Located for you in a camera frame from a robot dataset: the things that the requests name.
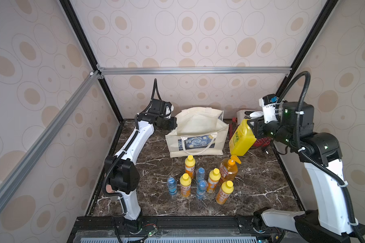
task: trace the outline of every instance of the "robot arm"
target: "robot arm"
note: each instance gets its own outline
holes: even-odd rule
[[[107,156],[104,162],[107,173],[102,185],[103,193],[105,196],[118,197],[124,217],[128,222],[133,222],[133,231],[141,229],[141,208],[136,197],[140,176],[135,167],[136,160],[155,128],[169,130],[177,127],[176,118],[171,117],[173,105],[154,98],[155,91],[158,94],[156,82],[155,79],[149,105],[135,116],[134,131],[123,147],[114,156]],[[108,193],[107,185],[111,185],[115,192]]]
[[[298,102],[279,105],[290,87],[302,75],[306,81]],[[298,232],[308,242],[350,242],[357,237],[365,242],[365,226],[354,218],[350,195],[342,172],[339,142],[329,133],[313,132],[314,107],[304,102],[310,81],[305,71],[298,74],[278,98],[274,94],[259,100],[263,117],[249,122],[256,138],[271,137],[299,155],[310,175],[318,210],[289,212],[264,208],[254,213],[255,227],[280,227]]]

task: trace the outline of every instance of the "water bottle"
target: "water bottle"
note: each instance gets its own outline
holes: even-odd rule
[[[198,184],[197,184],[197,190],[196,190],[196,197],[199,200],[204,199],[205,197],[205,192],[207,190],[207,182],[205,180],[201,180]]]
[[[169,177],[167,185],[170,195],[174,196],[177,194],[177,182],[173,177]]]
[[[203,167],[200,167],[196,172],[196,182],[199,183],[202,180],[205,180],[205,171]]]

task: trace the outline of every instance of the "canvas tote bag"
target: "canvas tote bag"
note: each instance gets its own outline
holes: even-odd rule
[[[193,107],[176,115],[177,128],[165,136],[170,157],[188,155],[223,155],[229,126],[223,111]]]

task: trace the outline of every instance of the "yellow plastic jug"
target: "yellow plastic jug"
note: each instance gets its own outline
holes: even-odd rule
[[[256,140],[253,131],[248,125],[248,119],[243,119],[229,141],[230,153],[236,156],[243,156]]]

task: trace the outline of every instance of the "soap dispenser bottle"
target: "soap dispenser bottle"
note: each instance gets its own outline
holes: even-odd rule
[[[234,178],[237,176],[238,167],[235,162],[241,164],[239,158],[236,155],[231,155],[230,159],[224,159],[222,161],[219,167],[221,176],[219,180],[219,185],[223,185],[223,182],[226,182],[228,180],[233,181]]]

